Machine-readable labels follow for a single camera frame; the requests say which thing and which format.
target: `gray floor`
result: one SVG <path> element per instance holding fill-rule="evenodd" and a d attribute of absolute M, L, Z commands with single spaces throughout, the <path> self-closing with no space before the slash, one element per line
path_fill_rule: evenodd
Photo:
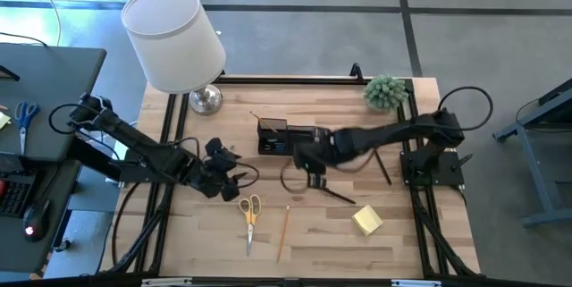
<path fill-rule="evenodd" d="M 399 0 L 203 0 L 205 4 L 303 4 L 399 6 Z M 415 7 L 572 8 L 570 0 L 409 0 Z M 108 51 L 95 93 L 110 97 L 127 121 L 137 120 L 145 79 L 114 10 L 61 10 L 62 46 Z M 227 73 L 346 75 L 355 61 L 365 74 L 411 76 L 400 14 L 210 12 L 228 54 Z M 462 85 L 485 88 L 495 102 L 491 121 L 466 133 L 459 152 L 468 213 L 482 272 L 539 283 L 572 282 L 572 223 L 524 229 L 519 218 L 540 210 L 518 139 L 497 144 L 493 131 L 514 121 L 517 109 L 569 79 L 572 16 L 412 15 L 423 75 L 436 77 L 442 93 Z M 0 30 L 55 42 L 49 9 L 3 8 Z M 485 114 L 478 95 L 448 102 L 462 124 Z M 68 232 L 74 250 L 57 255 L 47 276 L 93 273 L 109 219 L 77 213 Z M 89 236 L 74 228 L 91 225 Z M 64 264 L 74 264 L 73 271 Z"/>

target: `sticky note pad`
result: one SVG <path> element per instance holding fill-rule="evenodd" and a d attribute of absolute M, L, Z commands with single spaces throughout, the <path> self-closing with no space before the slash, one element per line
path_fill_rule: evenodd
<path fill-rule="evenodd" d="M 370 235 L 383 224 L 382 218 L 380 218 L 369 205 L 359 210 L 351 219 L 366 236 Z"/>
<path fill-rule="evenodd" d="M 0 130 L 10 121 L 10 117 L 0 112 Z"/>

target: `small potted plant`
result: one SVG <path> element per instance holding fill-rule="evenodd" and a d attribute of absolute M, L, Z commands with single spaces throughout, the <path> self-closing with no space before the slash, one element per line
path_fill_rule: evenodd
<path fill-rule="evenodd" d="M 367 105 L 379 111 L 395 110 L 407 97 L 405 81 L 392 76 L 377 76 L 369 81 L 364 90 Z"/>

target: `lamp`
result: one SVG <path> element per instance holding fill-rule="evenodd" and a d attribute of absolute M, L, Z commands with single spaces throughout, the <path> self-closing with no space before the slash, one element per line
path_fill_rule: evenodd
<path fill-rule="evenodd" d="M 198 114 L 220 109 L 223 96 L 210 83 L 223 71 L 226 53 L 200 0 L 129 0 L 122 23 L 151 86 L 190 92 Z"/>

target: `lamp base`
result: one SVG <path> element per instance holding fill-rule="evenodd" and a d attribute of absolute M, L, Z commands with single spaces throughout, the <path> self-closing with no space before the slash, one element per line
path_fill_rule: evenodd
<path fill-rule="evenodd" d="M 214 114 L 223 105 L 223 94 L 217 87 L 208 85 L 203 89 L 191 92 L 189 104 L 197 114 L 204 116 Z"/>

